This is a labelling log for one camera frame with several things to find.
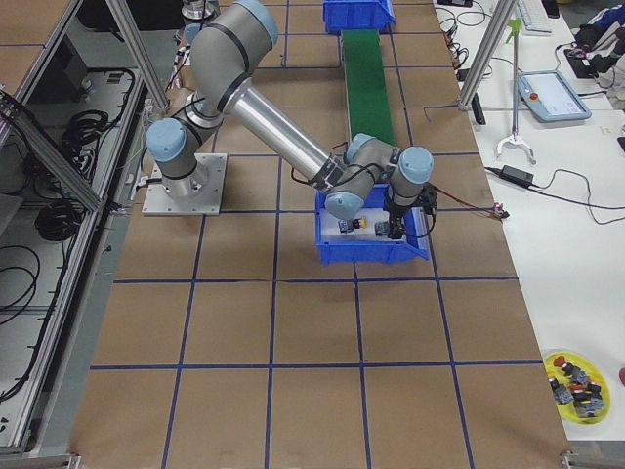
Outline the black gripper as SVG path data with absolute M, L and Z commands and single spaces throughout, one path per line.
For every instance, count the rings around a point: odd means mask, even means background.
M 389 239 L 402 239 L 405 236 L 405 214 L 414 206 L 414 202 L 399 205 L 392 199 L 385 199 L 385 210 L 389 213 Z

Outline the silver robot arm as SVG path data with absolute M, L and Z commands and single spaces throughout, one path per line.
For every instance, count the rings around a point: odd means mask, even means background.
M 343 157 L 324 149 L 253 85 L 254 70 L 276 41 L 275 20 L 259 1 L 233 2 L 196 34 L 189 56 L 197 88 L 187 109 L 179 118 L 151 124 L 146 133 L 164 190 L 176 199 L 200 193 L 209 172 L 200 166 L 192 139 L 205 141 L 231 115 L 304 176 L 305 185 L 324 193 L 325 207 L 337 219 L 355 218 L 373 187 L 386 184 L 388 236 L 405 237 L 403 218 L 424 201 L 432 155 L 363 133 Z
M 184 0 L 182 15 L 185 27 L 179 33 L 180 42 L 190 45 L 201 29 L 206 27 L 220 14 L 218 1 L 213 0 Z

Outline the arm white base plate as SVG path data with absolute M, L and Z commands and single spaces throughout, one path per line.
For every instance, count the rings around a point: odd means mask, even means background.
M 195 154 L 193 173 L 180 180 L 163 177 L 154 164 L 150 177 L 161 182 L 149 184 L 143 205 L 147 216 L 218 216 L 221 211 L 228 155 Z

